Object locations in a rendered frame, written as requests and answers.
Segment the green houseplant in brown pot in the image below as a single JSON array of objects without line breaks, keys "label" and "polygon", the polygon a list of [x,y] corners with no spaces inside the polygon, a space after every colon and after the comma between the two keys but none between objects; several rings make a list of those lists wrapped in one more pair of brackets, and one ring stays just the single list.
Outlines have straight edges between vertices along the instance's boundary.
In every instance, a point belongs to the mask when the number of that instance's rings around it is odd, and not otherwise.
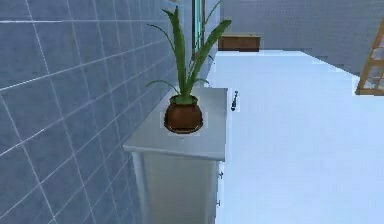
[{"label": "green houseplant in brown pot", "polygon": [[192,94],[192,90],[197,82],[209,83],[208,80],[199,78],[198,75],[206,59],[211,58],[212,47],[232,23],[230,19],[223,19],[208,36],[205,36],[206,25],[221,1],[217,1],[208,15],[205,15],[204,12],[201,13],[198,20],[199,30],[196,40],[193,42],[194,51],[189,65],[186,65],[186,47],[180,25],[179,8],[175,7],[173,12],[163,9],[171,23],[173,38],[170,38],[167,32],[159,26],[150,24],[150,27],[160,30],[166,36],[175,57],[179,89],[165,80],[153,80],[147,84],[149,87],[154,83],[165,83],[176,92],[176,95],[169,98],[169,105],[164,115],[164,127],[172,133],[191,134],[203,127],[202,111],[198,105],[198,98]]}]

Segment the white cabinet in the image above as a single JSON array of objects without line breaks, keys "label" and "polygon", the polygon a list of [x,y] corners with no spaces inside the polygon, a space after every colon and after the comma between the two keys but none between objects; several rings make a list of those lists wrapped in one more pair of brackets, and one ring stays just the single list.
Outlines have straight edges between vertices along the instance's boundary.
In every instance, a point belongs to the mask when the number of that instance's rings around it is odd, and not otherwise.
[{"label": "white cabinet", "polygon": [[223,182],[225,156],[230,151],[234,99],[227,88],[192,91],[203,112],[203,126],[191,134],[164,127],[171,93],[149,113],[124,149],[133,156],[142,224],[215,224]]}]

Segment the brown wooden chest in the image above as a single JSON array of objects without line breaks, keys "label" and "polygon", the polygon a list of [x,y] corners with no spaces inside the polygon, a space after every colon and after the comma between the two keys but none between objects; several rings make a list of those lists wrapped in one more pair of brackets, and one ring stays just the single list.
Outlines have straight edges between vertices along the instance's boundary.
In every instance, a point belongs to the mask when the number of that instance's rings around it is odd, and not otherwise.
[{"label": "brown wooden chest", "polygon": [[219,51],[258,52],[261,38],[253,34],[222,35],[218,42]]}]

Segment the teal framed window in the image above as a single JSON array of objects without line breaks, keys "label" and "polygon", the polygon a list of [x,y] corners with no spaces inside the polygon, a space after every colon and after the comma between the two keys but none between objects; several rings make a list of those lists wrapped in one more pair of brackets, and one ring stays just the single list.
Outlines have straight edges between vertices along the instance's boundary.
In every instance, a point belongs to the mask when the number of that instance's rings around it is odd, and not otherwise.
[{"label": "teal framed window", "polygon": [[200,50],[204,42],[205,0],[192,0],[192,54]]}]

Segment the light wooden shelf frame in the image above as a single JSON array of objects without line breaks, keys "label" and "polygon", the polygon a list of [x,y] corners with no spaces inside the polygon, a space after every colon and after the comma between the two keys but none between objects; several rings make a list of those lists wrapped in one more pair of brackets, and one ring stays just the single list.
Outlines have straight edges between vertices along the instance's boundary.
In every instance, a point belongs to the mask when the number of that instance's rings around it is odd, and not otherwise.
[{"label": "light wooden shelf frame", "polygon": [[384,96],[384,18],[360,75],[355,94]]}]

